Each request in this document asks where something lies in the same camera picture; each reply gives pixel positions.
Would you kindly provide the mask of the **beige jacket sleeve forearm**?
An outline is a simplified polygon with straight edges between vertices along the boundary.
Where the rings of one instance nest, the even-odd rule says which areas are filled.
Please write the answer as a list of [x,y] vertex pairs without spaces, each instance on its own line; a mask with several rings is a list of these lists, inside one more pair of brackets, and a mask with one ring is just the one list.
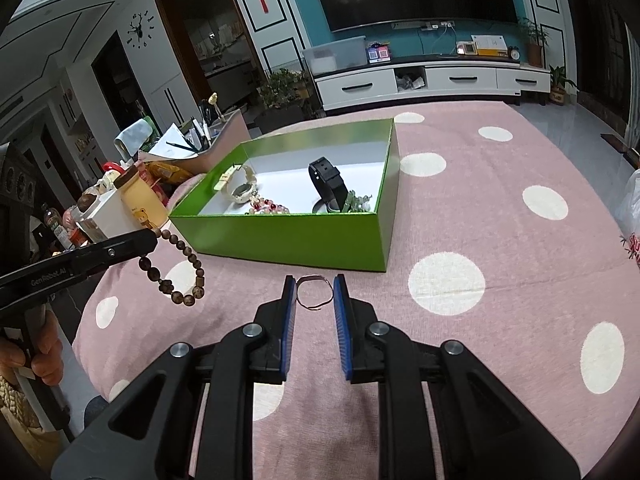
[[62,451],[61,436],[57,431],[46,431],[20,388],[1,378],[1,414],[36,464],[50,474],[55,460]]

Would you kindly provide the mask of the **person's left hand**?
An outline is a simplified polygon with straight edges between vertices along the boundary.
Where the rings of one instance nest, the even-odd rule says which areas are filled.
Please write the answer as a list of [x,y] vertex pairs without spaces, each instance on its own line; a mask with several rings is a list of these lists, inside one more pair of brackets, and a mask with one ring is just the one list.
[[[37,349],[32,358],[32,371],[47,386],[57,386],[63,378],[62,341],[58,336],[58,319],[47,310],[46,322],[40,328],[34,345]],[[15,372],[25,366],[24,352],[12,342],[2,339],[0,349],[1,376],[12,386],[17,386]]]

